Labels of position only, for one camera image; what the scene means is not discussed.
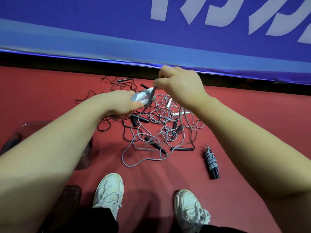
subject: blue banner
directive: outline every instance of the blue banner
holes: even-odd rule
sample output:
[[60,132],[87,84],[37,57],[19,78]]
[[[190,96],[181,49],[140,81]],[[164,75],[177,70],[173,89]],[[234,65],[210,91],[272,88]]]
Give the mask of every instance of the blue banner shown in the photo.
[[311,0],[0,0],[0,47],[311,84],[310,12]]

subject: light blue stripe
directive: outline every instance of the light blue stripe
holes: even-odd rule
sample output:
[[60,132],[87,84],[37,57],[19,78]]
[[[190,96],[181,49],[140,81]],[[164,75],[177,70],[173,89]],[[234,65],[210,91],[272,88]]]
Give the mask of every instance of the light blue stripe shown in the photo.
[[311,73],[311,63],[197,50],[0,19],[0,47],[49,55],[223,70]]

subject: person's left hand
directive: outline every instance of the person's left hand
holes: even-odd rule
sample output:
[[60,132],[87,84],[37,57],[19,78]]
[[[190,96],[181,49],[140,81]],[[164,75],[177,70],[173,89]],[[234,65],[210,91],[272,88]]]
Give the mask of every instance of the person's left hand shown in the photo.
[[105,96],[105,106],[107,110],[103,117],[112,116],[113,120],[130,117],[132,112],[144,106],[141,102],[132,102],[131,97],[134,91],[117,90],[109,93],[103,93]]

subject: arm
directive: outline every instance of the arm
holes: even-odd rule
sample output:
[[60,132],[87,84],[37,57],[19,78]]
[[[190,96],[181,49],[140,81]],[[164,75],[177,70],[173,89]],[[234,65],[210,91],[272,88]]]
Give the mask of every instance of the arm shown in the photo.
[[0,231],[36,231],[64,189],[99,120],[143,106],[132,91],[94,96],[0,156]]
[[311,231],[307,219],[311,214],[311,160],[206,94],[194,71],[163,66],[159,77],[154,86],[164,89],[212,130],[281,229]]

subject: hand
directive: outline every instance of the hand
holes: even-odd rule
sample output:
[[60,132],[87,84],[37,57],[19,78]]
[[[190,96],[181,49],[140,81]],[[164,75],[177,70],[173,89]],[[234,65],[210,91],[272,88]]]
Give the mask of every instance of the hand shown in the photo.
[[99,94],[98,96],[105,97],[104,106],[106,107],[106,112],[103,117],[115,115],[113,116],[113,120],[118,120],[124,117],[130,117],[134,110],[142,108],[144,106],[143,103],[131,101],[134,93],[134,91],[117,90]]
[[165,90],[177,104],[190,111],[200,107],[209,97],[199,75],[180,67],[163,66],[153,86]]

